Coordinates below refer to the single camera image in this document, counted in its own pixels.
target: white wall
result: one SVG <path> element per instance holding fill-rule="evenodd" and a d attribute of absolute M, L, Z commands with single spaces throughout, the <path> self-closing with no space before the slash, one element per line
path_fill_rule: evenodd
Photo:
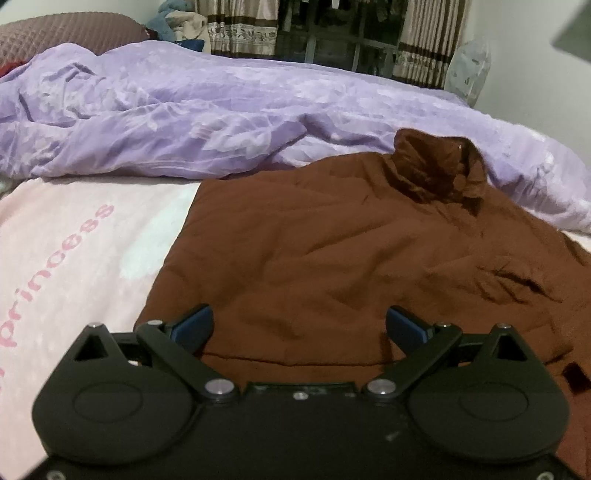
<path fill-rule="evenodd" d="M 145 24 L 164 0 L 9 0 L 0 9 L 0 24 L 65 12 L 115 12 Z"/>
<path fill-rule="evenodd" d="M 591 64 L 551 42 L 582 0 L 472 0 L 465 39 L 481 35 L 492 65 L 476 108 L 526 125 L 591 164 Z"/>

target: dark blue cloth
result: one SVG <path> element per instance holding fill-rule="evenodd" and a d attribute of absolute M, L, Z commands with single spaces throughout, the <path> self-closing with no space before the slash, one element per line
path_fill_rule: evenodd
<path fill-rule="evenodd" d="M 205 46 L 205 40 L 181 40 L 175 43 L 181 45 L 182 48 L 188 48 L 194 51 L 203 51 L 203 47 Z"/>

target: padded brown headboard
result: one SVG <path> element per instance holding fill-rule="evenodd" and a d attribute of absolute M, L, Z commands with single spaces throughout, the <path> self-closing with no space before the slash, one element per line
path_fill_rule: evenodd
<path fill-rule="evenodd" d="M 120 14 L 83 12 L 29 18 L 0 25 L 0 66 L 29 60 L 61 43 L 76 43 L 100 55 L 147 39 L 143 25 Z"/>

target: bed sheet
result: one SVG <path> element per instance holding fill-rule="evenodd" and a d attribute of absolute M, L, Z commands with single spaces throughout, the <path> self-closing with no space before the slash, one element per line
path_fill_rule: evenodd
<path fill-rule="evenodd" d="M 30 180 L 0 202 L 0 476 L 44 458 L 33 401 L 89 322 L 131 331 L 199 183 Z"/>

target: striped curtain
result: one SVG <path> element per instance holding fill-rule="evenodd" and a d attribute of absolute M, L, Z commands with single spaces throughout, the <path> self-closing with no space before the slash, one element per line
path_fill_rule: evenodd
<path fill-rule="evenodd" d="M 443 88 L 460 40 L 470 0 L 408 0 L 394 79 Z"/>
<path fill-rule="evenodd" d="M 213 54 L 273 58 L 279 0 L 196 0 L 196 6 L 207 17 Z"/>

